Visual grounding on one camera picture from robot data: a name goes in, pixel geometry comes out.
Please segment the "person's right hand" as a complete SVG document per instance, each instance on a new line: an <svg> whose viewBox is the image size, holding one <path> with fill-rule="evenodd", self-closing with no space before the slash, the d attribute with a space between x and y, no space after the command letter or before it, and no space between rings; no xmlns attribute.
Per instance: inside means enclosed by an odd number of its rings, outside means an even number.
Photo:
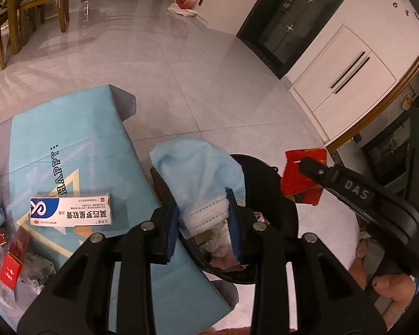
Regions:
<svg viewBox="0 0 419 335"><path fill-rule="evenodd" d="M356 247L356 257L349 269L349 273L362 289L366 289L366 285L369 283L363 267L367 251L368 239L360 239ZM386 274L374 277L372 288L379 296L391 300L382 315L387 329L391 329L413 300L416 284L410 276L404 273Z"/></svg>

